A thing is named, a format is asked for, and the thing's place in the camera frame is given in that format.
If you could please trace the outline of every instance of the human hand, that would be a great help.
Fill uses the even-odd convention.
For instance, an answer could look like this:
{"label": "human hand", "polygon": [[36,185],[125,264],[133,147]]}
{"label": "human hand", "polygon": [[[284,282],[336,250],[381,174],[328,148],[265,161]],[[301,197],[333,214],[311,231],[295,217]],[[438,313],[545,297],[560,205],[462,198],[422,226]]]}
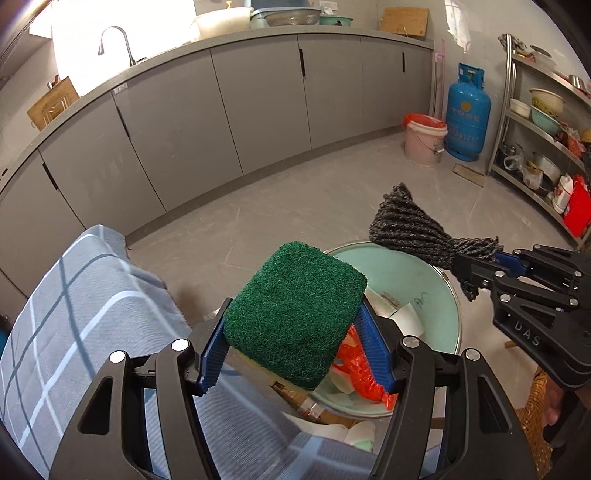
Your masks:
{"label": "human hand", "polygon": [[[591,410],[591,382],[576,391],[580,401]],[[554,425],[560,418],[564,390],[554,380],[548,377],[546,383],[546,395],[544,397],[544,410],[542,411],[542,426]]]}

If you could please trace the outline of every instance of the green scouring pad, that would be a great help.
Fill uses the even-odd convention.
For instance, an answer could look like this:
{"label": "green scouring pad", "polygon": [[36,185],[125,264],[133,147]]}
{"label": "green scouring pad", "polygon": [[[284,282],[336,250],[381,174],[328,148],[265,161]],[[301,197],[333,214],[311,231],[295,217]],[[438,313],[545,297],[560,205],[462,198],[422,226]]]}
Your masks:
{"label": "green scouring pad", "polygon": [[282,245],[228,306],[224,334],[260,366],[313,390],[328,373],[366,285],[363,274],[317,248]]}

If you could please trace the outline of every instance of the cabinet door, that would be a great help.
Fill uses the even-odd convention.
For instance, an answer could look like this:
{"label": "cabinet door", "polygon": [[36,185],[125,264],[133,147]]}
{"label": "cabinet door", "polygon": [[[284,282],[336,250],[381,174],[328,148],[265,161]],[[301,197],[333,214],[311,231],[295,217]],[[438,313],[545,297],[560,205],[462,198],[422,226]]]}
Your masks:
{"label": "cabinet door", "polygon": [[366,132],[402,123],[405,90],[402,43],[361,38],[363,122]]}
{"label": "cabinet door", "polygon": [[295,35],[215,47],[212,57],[244,173],[310,150]]}
{"label": "cabinet door", "polygon": [[36,151],[0,195],[0,270],[30,295],[83,231]]}
{"label": "cabinet door", "polygon": [[361,39],[298,35],[305,69],[312,148],[363,133]]}
{"label": "cabinet door", "polygon": [[242,175],[209,51],[143,73],[113,98],[167,210]]}
{"label": "cabinet door", "polygon": [[24,308],[27,298],[0,271],[0,316],[14,325],[18,314]]}
{"label": "cabinet door", "polygon": [[427,48],[405,44],[402,48],[403,116],[407,113],[429,113],[431,104],[431,71],[433,52]]}
{"label": "cabinet door", "polygon": [[85,227],[103,224],[127,235],[164,213],[110,93],[72,117],[39,150]]}

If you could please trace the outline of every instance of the mop head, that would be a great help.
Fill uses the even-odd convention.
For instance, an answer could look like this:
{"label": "mop head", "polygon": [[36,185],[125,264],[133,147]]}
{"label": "mop head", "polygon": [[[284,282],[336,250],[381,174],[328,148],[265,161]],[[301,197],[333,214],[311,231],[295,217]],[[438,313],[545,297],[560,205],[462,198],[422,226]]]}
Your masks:
{"label": "mop head", "polygon": [[[452,238],[434,219],[414,202],[404,183],[384,195],[374,221],[369,226],[369,239],[391,250],[399,250],[435,267],[453,271],[457,254],[486,261],[496,261],[495,254],[503,251],[499,238]],[[472,301],[478,287],[465,278],[456,276],[462,291]]]}

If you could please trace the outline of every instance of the countertop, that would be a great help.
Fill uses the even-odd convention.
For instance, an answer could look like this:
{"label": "countertop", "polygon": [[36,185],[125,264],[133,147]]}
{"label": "countertop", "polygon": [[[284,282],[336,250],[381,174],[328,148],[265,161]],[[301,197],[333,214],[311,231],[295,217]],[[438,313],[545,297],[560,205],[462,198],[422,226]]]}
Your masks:
{"label": "countertop", "polygon": [[426,40],[420,41],[414,38],[405,37],[403,35],[395,35],[386,33],[378,30],[364,30],[362,28],[350,28],[350,27],[334,27],[329,25],[295,25],[287,27],[272,27],[272,28],[259,28],[256,30],[246,30],[242,32],[232,33],[228,35],[220,35],[218,37],[206,38],[204,40],[195,41],[190,44],[182,45],[171,50],[167,50],[154,57],[144,60],[133,67],[130,67],[113,78],[102,83],[94,90],[90,91],[79,100],[75,101],[72,106],[68,107],[65,112],[59,115],[54,121],[52,121],[47,127],[45,127],[35,139],[25,148],[25,150],[19,155],[19,157],[12,162],[8,167],[7,172],[0,177],[0,193],[4,190],[10,179],[18,171],[18,169],[24,164],[25,160],[61,125],[68,121],[75,114],[80,112],[84,107],[92,103],[97,98],[108,93],[115,87],[127,82],[133,77],[141,75],[148,70],[151,70],[159,65],[166,62],[175,60],[177,58],[189,55],[208,48],[218,47],[230,43],[235,43],[244,40],[252,40],[254,38],[264,37],[275,37],[279,35],[297,35],[297,34],[341,34],[341,35],[357,35],[360,37],[372,37],[372,38],[383,38],[384,40],[399,41],[424,47],[429,50],[433,50],[433,41]]}

